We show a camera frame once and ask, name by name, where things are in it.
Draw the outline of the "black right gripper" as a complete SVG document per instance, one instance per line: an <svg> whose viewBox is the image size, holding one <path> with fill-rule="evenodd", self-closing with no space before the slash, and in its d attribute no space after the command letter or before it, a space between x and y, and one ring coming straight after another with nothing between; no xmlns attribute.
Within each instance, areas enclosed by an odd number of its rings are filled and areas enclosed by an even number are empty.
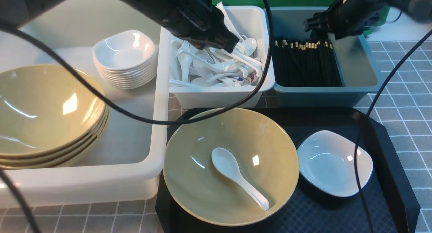
<svg viewBox="0 0 432 233"><path fill-rule="evenodd" d="M336 0L326 11L306 19L304 31L317 38L331 33L336 40L361 36L379 21L385 5L386 0Z"/></svg>

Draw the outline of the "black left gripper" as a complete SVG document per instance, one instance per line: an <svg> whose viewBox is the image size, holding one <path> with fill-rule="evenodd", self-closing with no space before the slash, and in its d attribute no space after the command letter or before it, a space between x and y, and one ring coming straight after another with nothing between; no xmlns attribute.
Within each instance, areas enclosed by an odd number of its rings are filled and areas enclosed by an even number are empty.
<svg viewBox="0 0 432 233"><path fill-rule="evenodd" d="M160 25L197 49L217 48L231 53L239 38L225 25L225 16L212 0L165 0L173 9Z"/></svg>

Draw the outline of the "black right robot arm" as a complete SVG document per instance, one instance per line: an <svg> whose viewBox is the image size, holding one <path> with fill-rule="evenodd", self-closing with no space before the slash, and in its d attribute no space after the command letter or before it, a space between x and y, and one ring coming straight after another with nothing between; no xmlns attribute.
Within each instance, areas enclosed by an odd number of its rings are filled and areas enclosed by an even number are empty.
<svg viewBox="0 0 432 233"><path fill-rule="evenodd" d="M360 36L378 22L378 12L385 6L397 8L419 23L431 21L432 0L335 0L326 11L306 19L304 30L316 39L328 33L336 40Z"/></svg>

